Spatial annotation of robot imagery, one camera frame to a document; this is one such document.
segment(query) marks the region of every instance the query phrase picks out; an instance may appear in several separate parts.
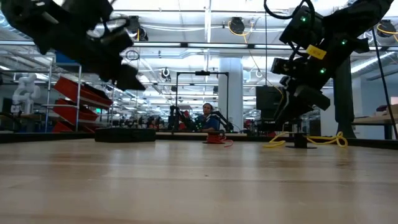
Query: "man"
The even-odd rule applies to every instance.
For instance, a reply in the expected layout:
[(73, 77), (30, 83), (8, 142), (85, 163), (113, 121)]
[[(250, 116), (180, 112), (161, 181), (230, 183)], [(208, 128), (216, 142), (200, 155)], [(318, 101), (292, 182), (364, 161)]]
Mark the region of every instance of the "man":
[(210, 132), (210, 131), (218, 131), (220, 129), (220, 124), (218, 120), (214, 117), (210, 117), (208, 121), (206, 121), (207, 116), (210, 112), (213, 111), (213, 106), (209, 103), (205, 103), (203, 105), (203, 115), (199, 116), (198, 119), (205, 123), (201, 132)]

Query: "red shelf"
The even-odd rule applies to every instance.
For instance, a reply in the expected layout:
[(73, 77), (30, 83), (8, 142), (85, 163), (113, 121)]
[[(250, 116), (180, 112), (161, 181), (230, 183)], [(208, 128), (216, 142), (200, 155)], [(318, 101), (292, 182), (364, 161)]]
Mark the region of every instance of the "red shelf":
[[(70, 124), (67, 121), (57, 121), (53, 133), (65, 133), (65, 132), (74, 132), (76, 130), (76, 126)], [(91, 128), (87, 128), (86, 126), (79, 126), (78, 131), (83, 131), (86, 133), (94, 133), (94, 130)]]
[[(64, 99), (58, 99), (55, 102), (56, 105), (73, 105), (76, 106), (76, 103), (69, 101), (69, 100), (64, 100)], [(76, 125), (76, 110), (77, 108), (75, 107), (57, 107), (55, 106), (53, 108), (53, 111), (56, 112), (59, 116), (61, 116), (63, 119), (67, 120), (69, 123), (72, 125)], [(83, 105), (80, 105), (79, 109), (79, 124), (85, 124), (85, 125), (90, 125), (90, 126), (97, 126), (95, 123), (95, 120), (97, 119), (98, 115), (92, 112), (91, 110), (85, 108)]]
[[(67, 98), (77, 102), (78, 84), (74, 81), (60, 77), (54, 88)], [(107, 110), (113, 102), (103, 91), (84, 84), (80, 87), (80, 103)]]

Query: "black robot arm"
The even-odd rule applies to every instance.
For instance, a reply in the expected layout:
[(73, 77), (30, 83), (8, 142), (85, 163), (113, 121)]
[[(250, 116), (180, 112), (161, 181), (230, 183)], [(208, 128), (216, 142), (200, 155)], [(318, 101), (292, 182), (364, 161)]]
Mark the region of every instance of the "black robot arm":
[(180, 119), (189, 131), (198, 131), (198, 128), (196, 127), (195, 123), (190, 118), (187, 118), (178, 106), (170, 106), (171, 116), (173, 116), (174, 111), (175, 111), (174, 128), (173, 128), (174, 131), (178, 130), (178, 124)]
[[(62, 6), (52, 0), (2, 0), (1, 10), (13, 28), (33, 39), (41, 54), (55, 49), (83, 68), (112, 80), (122, 90), (145, 90), (136, 78), (137, 69), (122, 64), (120, 53), (133, 45), (124, 25), (108, 29), (113, 11), (108, 0), (66, 0)], [(87, 35), (97, 24), (104, 25), (101, 37)]]
[(219, 111), (212, 111), (206, 117), (206, 122), (210, 119), (214, 118), (220, 122), (220, 124), (224, 127), (226, 132), (231, 132), (234, 130), (234, 126), (231, 122), (229, 122)]
[[(294, 11), (280, 40), (291, 46), (295, 43), (303, 47), (307, 54), (294, 50), (288, 60), (276, 58), (272, 64), (273, 73), (286, 75), (280, 81), (284, 86), (284, 100), (275, 114), (277, 125), (311, 111), (314, 106), (323, 110), (330, 106), (329, 98), (321, 92), (322, 87), (335, 77), (336, 69), (352, 52), (369, 51), (368, 40), (357, 37), (372, 29), (387, 13), (392, 2), (358, 0), (326, 17), (307, 6), (300, 5)], [(269, 12), (266, 0), (264, 7)], [(294, 59), (295, 54), (301, 57)]]

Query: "black block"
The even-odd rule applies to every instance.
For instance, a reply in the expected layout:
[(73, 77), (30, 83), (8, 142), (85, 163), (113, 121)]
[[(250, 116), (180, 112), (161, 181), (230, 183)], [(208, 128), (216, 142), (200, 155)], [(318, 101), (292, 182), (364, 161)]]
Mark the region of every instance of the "black block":
[(98, 128), (95, 130), (96, 142), (151, 142), (156, 140), (154, 129)]

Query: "table surface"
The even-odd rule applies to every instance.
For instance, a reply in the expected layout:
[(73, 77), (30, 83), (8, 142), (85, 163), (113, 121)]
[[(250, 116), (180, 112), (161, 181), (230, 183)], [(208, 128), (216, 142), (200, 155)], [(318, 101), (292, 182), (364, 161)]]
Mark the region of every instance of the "table surface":
[(397, 223), (398, 151), (92, 139), (0, 145), (1, 223)]
[[(394, 114), (394, 119), (398, 120), (398, 114)], [(355, 118), (353, 123), (391, 124), (391, 117), (389, 114), (387, 114), (383, 116), (369, 116), (365, 118)]]

